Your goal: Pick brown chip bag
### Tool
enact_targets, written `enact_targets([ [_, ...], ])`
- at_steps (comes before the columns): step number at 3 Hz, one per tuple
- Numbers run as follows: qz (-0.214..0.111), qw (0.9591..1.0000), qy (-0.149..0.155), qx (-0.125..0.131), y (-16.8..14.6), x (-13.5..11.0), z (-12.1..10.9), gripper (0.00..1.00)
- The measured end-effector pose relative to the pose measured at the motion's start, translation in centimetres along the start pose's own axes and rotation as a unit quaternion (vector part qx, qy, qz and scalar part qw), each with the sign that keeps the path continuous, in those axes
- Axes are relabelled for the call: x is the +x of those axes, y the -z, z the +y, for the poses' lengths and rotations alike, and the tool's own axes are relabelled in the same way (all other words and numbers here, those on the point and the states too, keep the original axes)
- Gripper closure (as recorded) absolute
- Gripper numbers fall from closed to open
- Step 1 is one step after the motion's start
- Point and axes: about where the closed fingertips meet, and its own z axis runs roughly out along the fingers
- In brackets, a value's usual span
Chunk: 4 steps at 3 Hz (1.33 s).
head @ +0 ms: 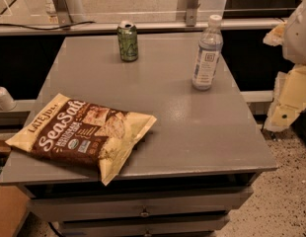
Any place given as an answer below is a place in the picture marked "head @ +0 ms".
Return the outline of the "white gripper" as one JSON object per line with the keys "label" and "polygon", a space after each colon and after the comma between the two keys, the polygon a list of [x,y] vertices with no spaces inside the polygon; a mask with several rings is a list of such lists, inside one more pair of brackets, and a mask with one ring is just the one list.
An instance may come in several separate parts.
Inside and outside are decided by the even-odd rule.
{"label": "white gripper", "polygon": [[268,131],[281,132],[306,110],[306,0],[295,9],[287,23],[282,22],[267,33],[263,43],[282,45],[283,57],[296,64],[289,72],[277,74],[273,101],[264,124]]}

